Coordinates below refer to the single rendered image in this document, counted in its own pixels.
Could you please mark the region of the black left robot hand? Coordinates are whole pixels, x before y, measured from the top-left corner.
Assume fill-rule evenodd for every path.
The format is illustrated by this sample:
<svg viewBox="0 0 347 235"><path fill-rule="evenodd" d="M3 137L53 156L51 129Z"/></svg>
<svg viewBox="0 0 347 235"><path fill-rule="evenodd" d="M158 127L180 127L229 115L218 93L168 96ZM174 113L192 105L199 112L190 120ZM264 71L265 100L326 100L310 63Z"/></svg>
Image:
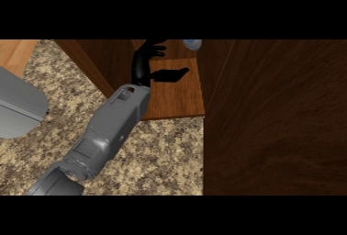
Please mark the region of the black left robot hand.
<svg viewBox="0 0 347 235"><path fill-rule="evenodd" d="M178 70L161 69L155 72L150 71L149 61L153 57L162 57L167 50L165 46L159 46L164 39L147 39L133 55L131 62L131 84L137 86L150 86L150 81L161 83L175 83L186 73L190 71L189 68Z"/></svg>

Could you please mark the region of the open brown wooden cabinet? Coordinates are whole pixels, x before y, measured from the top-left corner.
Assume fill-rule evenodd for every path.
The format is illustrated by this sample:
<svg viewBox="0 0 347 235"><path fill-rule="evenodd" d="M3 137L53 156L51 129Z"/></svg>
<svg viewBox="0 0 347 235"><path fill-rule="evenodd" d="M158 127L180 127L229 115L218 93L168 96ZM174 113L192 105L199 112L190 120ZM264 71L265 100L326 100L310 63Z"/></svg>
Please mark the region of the open brown wooden cabinet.
<svg viewBox="0 0 347 235"><path fill-rule="evenodd" d="M140 39L60 39L57 45L105 96L130 82L130 67ZM180 39L167 40L165 56L150 60L150 70L189 68L175 83L150 83L149 107L143 118L200 117L223 74L233 46L230 39L206 39L202 48L187 49Z"/></svg>

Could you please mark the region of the dark brown cabinet door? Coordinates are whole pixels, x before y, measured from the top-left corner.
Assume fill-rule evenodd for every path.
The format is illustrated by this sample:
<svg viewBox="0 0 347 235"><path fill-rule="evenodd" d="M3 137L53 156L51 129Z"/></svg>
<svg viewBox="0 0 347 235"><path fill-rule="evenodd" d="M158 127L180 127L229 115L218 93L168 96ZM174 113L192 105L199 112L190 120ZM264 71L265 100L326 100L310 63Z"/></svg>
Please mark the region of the dark brown cabinet door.
<svg viewBox="0 0 347 235"><path fill-rule="evenodd" d="M208 195L347 195L347 40L234 42L205 117Z"/></svg>

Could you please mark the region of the pale wooden panel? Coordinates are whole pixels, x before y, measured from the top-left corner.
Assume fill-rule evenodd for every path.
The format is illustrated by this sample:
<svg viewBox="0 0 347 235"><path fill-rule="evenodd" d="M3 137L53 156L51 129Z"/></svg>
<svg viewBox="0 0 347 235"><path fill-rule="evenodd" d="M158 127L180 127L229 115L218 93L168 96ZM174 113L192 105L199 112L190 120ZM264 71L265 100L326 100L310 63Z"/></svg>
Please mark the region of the pale wooden panel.
<svg viewBox="0 0 347 235"><path fill-rule="evenodd" d="M0 39L0 66L16 76L23 74L37 43L35 39Z"/></svg>

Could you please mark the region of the grey rounded appliance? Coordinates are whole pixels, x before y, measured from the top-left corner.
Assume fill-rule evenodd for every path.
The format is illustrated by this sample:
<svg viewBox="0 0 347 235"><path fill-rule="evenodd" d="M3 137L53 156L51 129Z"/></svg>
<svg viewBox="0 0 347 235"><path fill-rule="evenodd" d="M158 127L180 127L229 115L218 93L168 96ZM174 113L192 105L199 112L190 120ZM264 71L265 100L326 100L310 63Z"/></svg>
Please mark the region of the grey rounded appliance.
<svg viewBox="0 0 347 235"><path fill-rule="evenodd" d="M23 136L42 122L47 110L42 91L0 66L0 138Z"/></svg>

